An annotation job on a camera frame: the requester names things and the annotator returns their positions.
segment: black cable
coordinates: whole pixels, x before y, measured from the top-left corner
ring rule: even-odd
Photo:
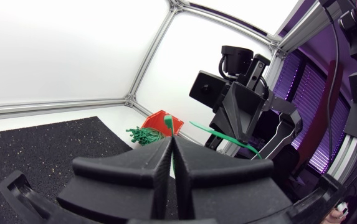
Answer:
[[[270,95],[270,91],[269,91],[267,82],[265,81],[264,77],[260,77],[260,81],[261,81],[261,84],[263,84],[263,86],[264,86],[264,99],[266,100],[266,99],[268,99],[268,97]]]
[[[226,57],[225,55],[222,55],[220,63],[218,64],[218,72],[224,79],[229,80],[229,78],[226,76],[226,74],[224,74],[224,71],[222,71],[222,63],[224,62],[225,57]]]
[[[329,18],[329,21],[332,24],[333,28],[333,34],[335,35],[335,41],[336,41],[336,65],[335,65],[335,72],[333,74],[333,80],[331,87],[329,89],[329,95],[328,95],[328,105],[326,107],[326,119],[328,121],[328,130],[329,130],[329,161],[328,164],[326,165],[326,170],[329,170],[331,164],[332,164],[332,154],[333,154],[333,143],[332,143],[332,128],[331,128],[331,121],[330,121],[330,98],[332,97],[332,92],[333,92],[333,87],[335,85],[336,81],[336,74],[338,72],[338,66],[339,66],[339,40],[338,40],[338,34],[336,33],[335,29],[335,23],[333,22],[333,19],[328,12],[328,10],[324,7],[323,10],[326,12],[326,15]]]

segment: white backdrop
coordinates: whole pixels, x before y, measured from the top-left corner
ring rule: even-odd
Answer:
[[[0,0],[0,104],[120,98],[166,0]]]
[[[152,112],[165,110],[173,114],[185,122],[183,132],[205,143],[209,134],[189,121],[208,126],[214,114],[212,109],[190,98],[189,91],[200,70],[218,75],[222,45],[245,47],[271,59],[268,47],[249,36],[194,14],[180,13],[161,41],[138,89],[139,104]]]

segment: aluminum frame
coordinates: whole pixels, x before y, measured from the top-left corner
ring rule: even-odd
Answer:
[[[327,173],[343,184],[347,180],[356,161],[357,138],[347,134],[336,159],[333,161]]]
[[[333,20],[341,16],[339,4],[335,1],[329,8]],[[315,1],[299,22],[283,37],[278,48],[289,54],[321,32],[330,24],[321,4]]]

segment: green zip tie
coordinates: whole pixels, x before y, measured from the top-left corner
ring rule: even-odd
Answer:
[[[251,146],[251,145],[249,145],[249,144],[243,144],[243,143],[239,142],[237,139],[235,139],[235,138],[233,138],[233,137],[230,137],[230,136],[228,136],[228,135],[222,134],[222,133],[220,133],[220,132],[218,132],[218,131],[215,131],[215,130],[213,130],[213,129],[211,129],[211,128],[208,128],[208,127],[205,127],[205,126],[203,126],[203,125],[201,125],[201,124],[198,124],[198,123],[196,123],[196,122],[194,122],[194,121],[190,121],[190,123],[193,124],[193,125],[195,125],[196,127],[200,128],[200,129],[202,129],[202,130],[205,130],[205,131],[207,131],[207,132],[209,132],[209,133],[211,133],[211,134],[217,136],[217,137],[220,137],[220,138],[222,138],[222,139],[225,139],[225,140],[228,140],[228,141],[230,141],[230,142],[232,142],[232,143],[235,143],[235,144],[237,144],[237,145],[240,146],[240,147],[244,147],[244,148],[246,148],[246,149],[248,149],[248,150],[254,152],[260,159],[262,159],[262,157],[261,157],[261,155],[259,154],[259,152],[258,152],[253,146]]]

